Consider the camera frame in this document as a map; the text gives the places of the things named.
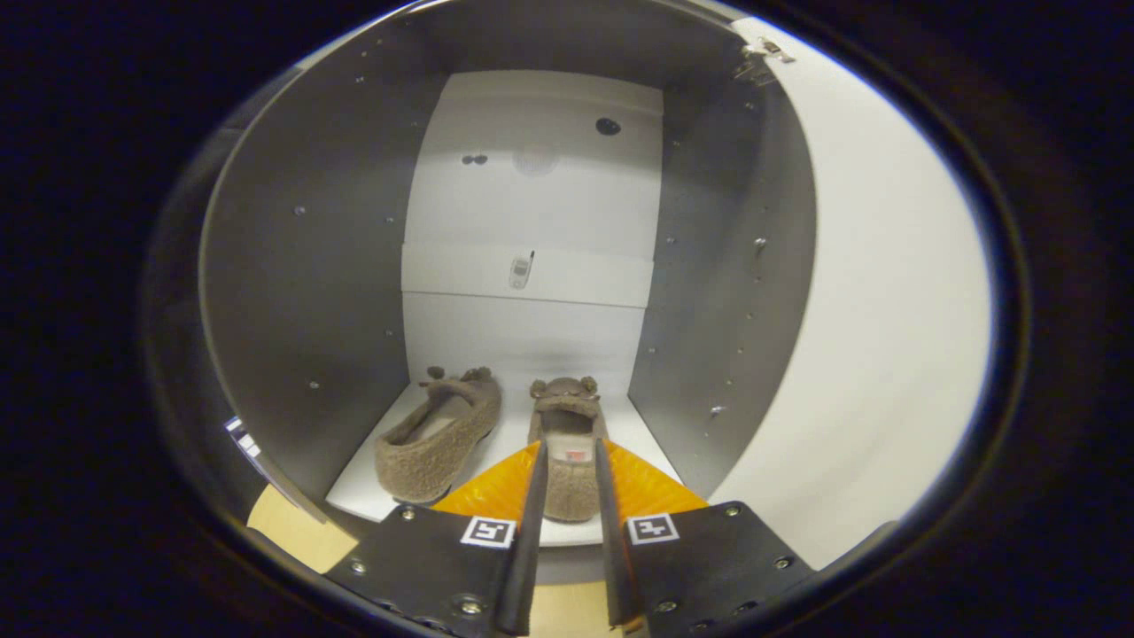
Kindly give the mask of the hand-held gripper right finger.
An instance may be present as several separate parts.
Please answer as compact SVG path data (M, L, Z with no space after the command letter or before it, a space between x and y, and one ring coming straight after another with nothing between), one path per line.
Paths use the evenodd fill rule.
M709 504L610 440L594 459L609 621L623 631L733 633L814 576L748 504Z

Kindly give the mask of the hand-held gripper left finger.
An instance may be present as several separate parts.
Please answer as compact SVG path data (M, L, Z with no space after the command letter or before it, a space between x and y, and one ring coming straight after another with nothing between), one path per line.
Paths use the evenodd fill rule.
M549 454L524 446L432 508L400 505L329 581L430 637L530 633Z

